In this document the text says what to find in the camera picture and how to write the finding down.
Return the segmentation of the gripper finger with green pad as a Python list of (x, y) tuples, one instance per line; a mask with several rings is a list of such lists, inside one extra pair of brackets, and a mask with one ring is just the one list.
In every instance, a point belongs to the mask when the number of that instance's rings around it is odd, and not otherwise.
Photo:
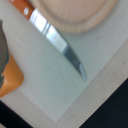
[(3, 71), (9, 61), (9, 51), (2, 24), (3, 21), (0, 20), (0, 88), (4, 81)]

